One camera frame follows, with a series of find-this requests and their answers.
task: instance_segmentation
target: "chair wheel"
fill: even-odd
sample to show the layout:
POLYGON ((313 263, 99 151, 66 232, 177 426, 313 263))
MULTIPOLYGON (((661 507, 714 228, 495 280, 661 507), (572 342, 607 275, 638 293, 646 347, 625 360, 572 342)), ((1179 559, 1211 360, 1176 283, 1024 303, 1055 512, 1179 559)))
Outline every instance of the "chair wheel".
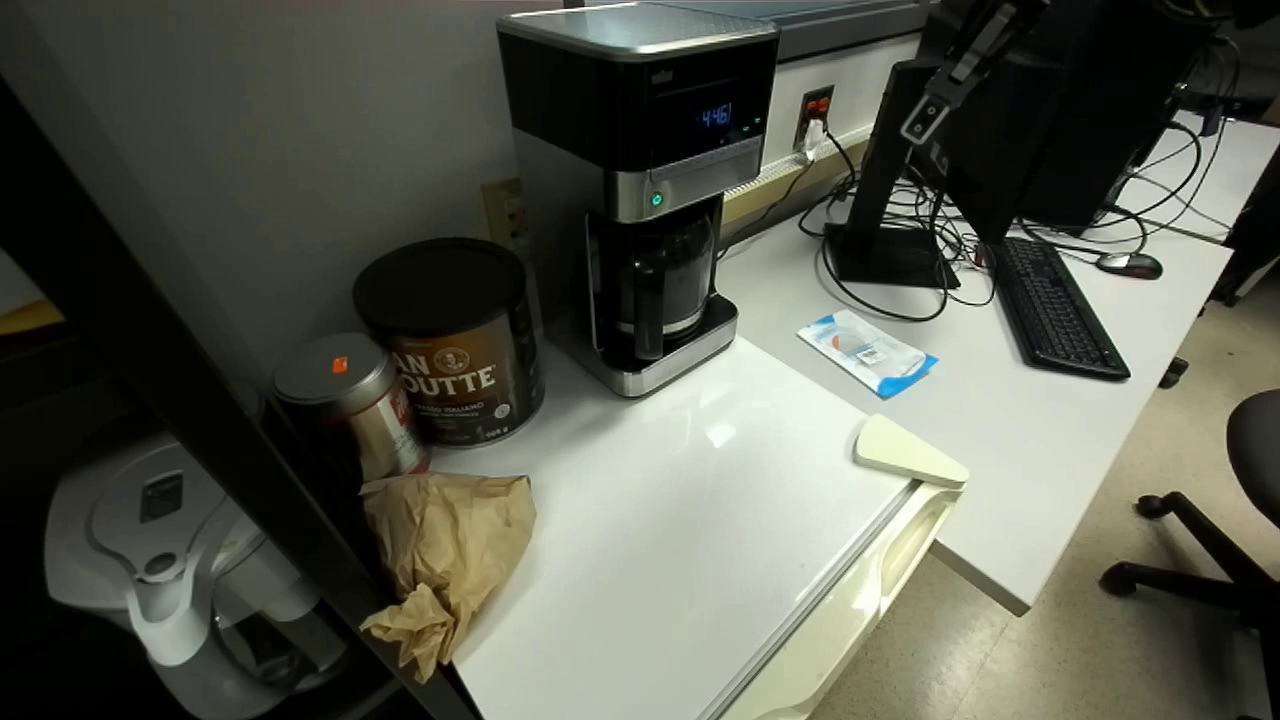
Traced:
POLYGON ((1163 496, 1139 496, 1134 507, 1136 507, 1144 522, 1167 516, 1163 496))
POLYGON ((1124 565, 1114 565, 1100 582, 1095 582, 1109 598, 1134 598, 1136 582, 1124 574, 1124 565))

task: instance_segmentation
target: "office chair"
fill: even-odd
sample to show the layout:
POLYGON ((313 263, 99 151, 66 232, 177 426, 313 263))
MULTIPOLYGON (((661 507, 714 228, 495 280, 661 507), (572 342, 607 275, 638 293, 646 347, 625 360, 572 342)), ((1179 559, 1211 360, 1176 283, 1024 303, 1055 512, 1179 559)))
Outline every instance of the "office chair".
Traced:
MULTIPOLYGON (((1280 527, 1280 391, 1250 397, 1229 418, 1229 458, 1243 496, 1280 527)), ((1114 598, 1134 598, 1139 583, 1188 598, 1215 607, 1236 607, 1260 634, 1269 701, 1280 706, 1280 583, 1243 558, 1188 496, 1139 496, 1144 522, 1176 516, 1204 544, 1204 553, 1232 577, 1185 577, 1149 565, 1114 565, 1100 583, 1114 598)))

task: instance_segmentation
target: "brown paper bag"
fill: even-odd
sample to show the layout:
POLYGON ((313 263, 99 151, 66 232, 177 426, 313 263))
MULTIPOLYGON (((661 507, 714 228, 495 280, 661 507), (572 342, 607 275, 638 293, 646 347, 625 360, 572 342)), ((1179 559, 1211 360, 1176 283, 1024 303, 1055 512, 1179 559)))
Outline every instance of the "brown paper bag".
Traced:
POLYGON ((401 605, 361 627, 401 645, 401 667, 431 680, 533 537, 528 475, 392 475, 361 490, 401 605))

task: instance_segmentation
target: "coffee maker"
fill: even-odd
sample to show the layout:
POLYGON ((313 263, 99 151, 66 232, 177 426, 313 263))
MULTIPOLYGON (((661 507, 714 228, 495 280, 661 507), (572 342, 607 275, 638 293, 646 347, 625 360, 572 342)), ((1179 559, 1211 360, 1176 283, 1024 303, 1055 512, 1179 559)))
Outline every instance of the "coffee maker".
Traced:
POLYGON ((775 27, 665 4, 500 20, 528 255, 558 343, 647 397, 738 337, 720 197, 766 156, 775 27))

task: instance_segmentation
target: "paper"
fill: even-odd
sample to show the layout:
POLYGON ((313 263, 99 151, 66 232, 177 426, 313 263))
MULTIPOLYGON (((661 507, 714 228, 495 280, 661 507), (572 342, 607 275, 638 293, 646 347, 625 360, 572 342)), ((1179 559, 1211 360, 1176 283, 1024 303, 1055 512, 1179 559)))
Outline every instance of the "paper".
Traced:
POLYGON ((533 537, 528 475, 371 479, 366 522, 395 577, 401 605, 371 613, 361 627, 401 645, 401 667, 426 683, 521 565, 533 537))
POLYGON ((868 383, 879 401, 908 391, 937 369, 937 357, 879 333, 849 310, 820 317, 815 326, 800 328, 800 337, 849 377, 868 383))

